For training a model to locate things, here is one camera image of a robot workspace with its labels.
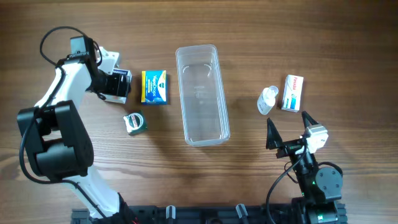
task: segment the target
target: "white box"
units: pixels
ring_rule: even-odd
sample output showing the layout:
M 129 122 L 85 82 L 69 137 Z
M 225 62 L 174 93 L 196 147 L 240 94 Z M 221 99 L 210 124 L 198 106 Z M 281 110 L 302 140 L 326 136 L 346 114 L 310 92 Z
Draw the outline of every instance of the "white box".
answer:
M 128 80 L 129 85 L 131 85 L 132 75 L 131 75 L 130 70 L 114 68 L 112 74 L 115 74 L 115 73 L 126 76 L 129 79 Z M 112 95 L 107 95 L 107 94 L 103 94 L 103 95 L 106 97 L 105 101 L 112 102 L 112 103 L 125 104 L 126 100 L 127 100 L 127 97 L 123 97 L 123 96 L 112 96 Z
M 300 110 L 301 91 L 304 78 L 296 75 L 287 75 L 282 110 L 298 112 Z

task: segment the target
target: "wood grain surface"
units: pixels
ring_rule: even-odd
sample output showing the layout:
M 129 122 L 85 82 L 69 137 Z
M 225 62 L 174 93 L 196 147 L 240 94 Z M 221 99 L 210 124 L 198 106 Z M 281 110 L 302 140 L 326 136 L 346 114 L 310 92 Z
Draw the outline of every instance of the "wood grain surface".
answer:
M 317 160 L 344 170 L 350 223 L 398 223 L 398 4 L 396 1 L 1 1 L 0 223 L 69 223 L 83 204 L 64 186 L 28 181 L 19 167 L 16 114 L 49 88 L 54 69 L 39 54 L 42 36 L 74 26 L 121 53 L 133 75 L 126 105 L 87 93 L 80 116 L 95 166 L 130 205 L 259 205 L 287 159 L 266 149 L 263 88 L 282 92 L 288 74 L 304 77 L 301 109 L 329 130 Z M 70 51 L 61 30 L 44 51 Z M 190 147 L 183 138 L 175 51 L 218 48 L 231 139 Z M 170 74 L 170 104 L 137 102 L 142 70 Z M 122 116 L 143 110 L 148 131 L 130 137 Z M 303 133 L 300 113 L 274 108 L 283 139 Z M 282 180 L 272 202 L 298 197 Z

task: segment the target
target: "plastic bin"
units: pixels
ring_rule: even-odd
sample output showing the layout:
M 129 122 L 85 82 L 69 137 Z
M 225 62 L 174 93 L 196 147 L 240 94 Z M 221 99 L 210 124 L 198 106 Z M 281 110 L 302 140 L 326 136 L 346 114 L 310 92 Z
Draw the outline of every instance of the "plastic bin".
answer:
M 230 133 L 217 48 L 181 47 L 175 56 L 185 141 L 191 146 L 225 142 Z

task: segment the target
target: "blue box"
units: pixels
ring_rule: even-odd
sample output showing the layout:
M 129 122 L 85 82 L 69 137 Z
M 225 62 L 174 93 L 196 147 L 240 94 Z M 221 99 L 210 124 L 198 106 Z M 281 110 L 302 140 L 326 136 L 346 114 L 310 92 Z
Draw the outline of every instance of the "blue box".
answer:
M 141 103 L 144 105 L 167 104 L 166 70 L 142 71 Z

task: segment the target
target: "plastic bottle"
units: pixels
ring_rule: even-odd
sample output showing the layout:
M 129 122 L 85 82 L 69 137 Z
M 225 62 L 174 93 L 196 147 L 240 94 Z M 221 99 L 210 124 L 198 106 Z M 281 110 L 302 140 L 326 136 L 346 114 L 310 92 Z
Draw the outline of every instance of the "plastic bottle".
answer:
M 257 101 L 257 107 L 263 115 L 267 115 L 272 107 L 275 105 L 276 96 L 278 95 L 278 88 L 276 86 L 270 86 L 265 88 Z

